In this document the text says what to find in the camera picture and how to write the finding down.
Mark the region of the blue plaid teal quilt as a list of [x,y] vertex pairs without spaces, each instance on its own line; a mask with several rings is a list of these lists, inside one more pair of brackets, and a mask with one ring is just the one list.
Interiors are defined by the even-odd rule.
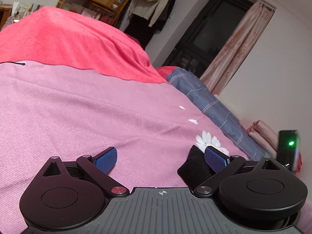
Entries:
[[191,72],[175,68],[166,80],[206,115],[249,160],[257,161],[268,153],[243,128],[239,120],[214,96],[206,85]]

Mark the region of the red fleece blanket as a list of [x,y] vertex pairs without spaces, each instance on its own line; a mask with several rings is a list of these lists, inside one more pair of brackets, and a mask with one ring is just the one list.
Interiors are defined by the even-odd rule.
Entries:
[[101,21],[45,6],[1,30],[1,62],[35,61],[95,70],[143,83],[163,83],[147,53]]

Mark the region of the hanging clothes rack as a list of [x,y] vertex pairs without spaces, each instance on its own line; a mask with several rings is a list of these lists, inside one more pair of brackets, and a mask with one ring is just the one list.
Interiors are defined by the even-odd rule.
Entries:
[[162,31],[176,0],[131,0],[129,24],[124,33],[145,49],[156,32]]

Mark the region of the dark window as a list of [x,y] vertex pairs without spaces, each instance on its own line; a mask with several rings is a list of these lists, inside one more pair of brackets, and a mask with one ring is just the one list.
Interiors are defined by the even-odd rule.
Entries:
[[201,77],[252,5],[249,0],[209,0],[163,66],[178,66]]

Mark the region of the pink patterned curtain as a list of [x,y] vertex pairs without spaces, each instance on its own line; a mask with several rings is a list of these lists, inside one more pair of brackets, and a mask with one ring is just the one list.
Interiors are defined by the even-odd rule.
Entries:
[[218,55],[200,77],[210,93],[219,95],[264,32],[274,10],[257,1],[247,11]]

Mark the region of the folded red blanket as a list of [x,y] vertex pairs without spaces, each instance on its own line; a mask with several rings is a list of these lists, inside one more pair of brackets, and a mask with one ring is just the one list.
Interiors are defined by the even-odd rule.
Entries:
[[298,153],[298,161],[297,161],[297,167],[296,167],[296,172],[299,173],[301,171],[301,166],[302,166],[302,157],[301,153]]

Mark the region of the pink floral bed sheet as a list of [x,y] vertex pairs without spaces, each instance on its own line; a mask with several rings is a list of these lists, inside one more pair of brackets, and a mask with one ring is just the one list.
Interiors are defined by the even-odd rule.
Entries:
[[117,149],[128,188],[183,186],[179,166],[212,138],[247,156],[175,86],[33,61],[1,64],[1,232],[26,225],[19,200],[46,160]]

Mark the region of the black pants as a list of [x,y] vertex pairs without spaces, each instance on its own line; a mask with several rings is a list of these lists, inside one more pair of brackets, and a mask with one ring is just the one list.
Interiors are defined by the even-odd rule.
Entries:
[[204,153],[194,145],[189,151],[187,160],[179,167],[177,173],[191,190],[215,175],[212,168],[205,162]]

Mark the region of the wooden shelf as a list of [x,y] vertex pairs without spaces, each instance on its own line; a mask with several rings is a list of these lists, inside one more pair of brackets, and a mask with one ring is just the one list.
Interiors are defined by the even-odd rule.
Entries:
[[58,0],[56,7],[88,16],[113,27],[118,25],[129,0]]

